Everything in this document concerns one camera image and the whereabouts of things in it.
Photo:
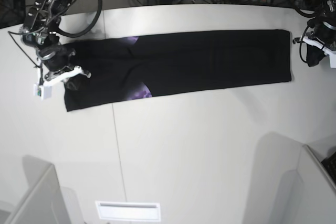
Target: white table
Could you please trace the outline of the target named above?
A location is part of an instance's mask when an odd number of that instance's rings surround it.
[[[79,31],[90,17],[67,16],[61,27]],[[306,22],[294,10],[271,7],[135,7],[104,11],[84,39],[230,29],[285,29],[299,37]],[[106,223],[95,200],[159,202],[163,223],[268,223],[281,214],[273,210],[277,190],[297,169],[302,143],[336,135],[336,71],[327,59],[308,68],[298,46],[291,83],[66,113],[62,85],[51,100],[32,96],[36,71],[8,30],[18,26],[0,30],[0,200],[15,204],[27,188],[22,157],[32,155],[55,164],[87,224]]]

